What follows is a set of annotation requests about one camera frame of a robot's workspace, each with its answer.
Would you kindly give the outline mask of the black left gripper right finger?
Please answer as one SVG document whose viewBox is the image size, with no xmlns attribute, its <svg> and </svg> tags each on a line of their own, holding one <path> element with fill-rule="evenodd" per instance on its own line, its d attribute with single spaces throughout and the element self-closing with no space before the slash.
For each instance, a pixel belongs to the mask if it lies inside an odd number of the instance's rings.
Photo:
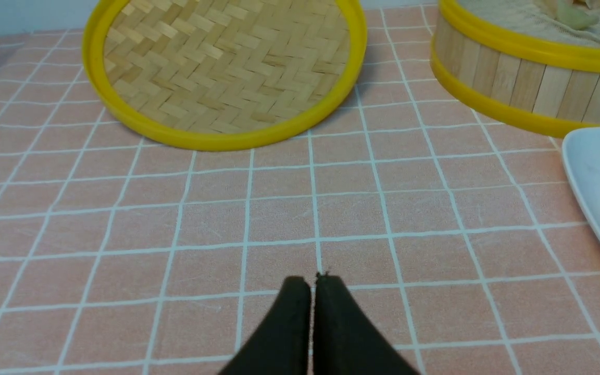
<svg viewBox="0 0 600 375">
<path fill-rule="evenodd" d="M 315 374 L 418 374 L 377 330 L 340 276 L 317 273 Z"/>
</svg>

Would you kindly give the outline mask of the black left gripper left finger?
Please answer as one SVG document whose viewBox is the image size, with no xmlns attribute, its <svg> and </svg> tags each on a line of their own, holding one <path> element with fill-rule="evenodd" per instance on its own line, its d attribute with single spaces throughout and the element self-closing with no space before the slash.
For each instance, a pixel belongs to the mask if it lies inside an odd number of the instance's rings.
<svg viewBox="0 0 600 375">
<path fill-rule="evenodd" d="M 309 356 L 310 286 L 285 278 L 264 319 L 220 374 L 306 374 Z"/>
</svg>

